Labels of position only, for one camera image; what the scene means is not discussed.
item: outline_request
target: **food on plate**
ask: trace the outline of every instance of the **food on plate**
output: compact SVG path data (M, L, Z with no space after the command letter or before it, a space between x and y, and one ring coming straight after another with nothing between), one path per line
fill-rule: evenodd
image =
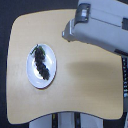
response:
M44 80L49 80L49 77L50 77L49 70L44 64L45 57L46 57L44 49L41 46L37 45L32 51L31 55L34 52L35 52L35 55L34 55L35 63L36 63L36 67L39 74L43 77Z

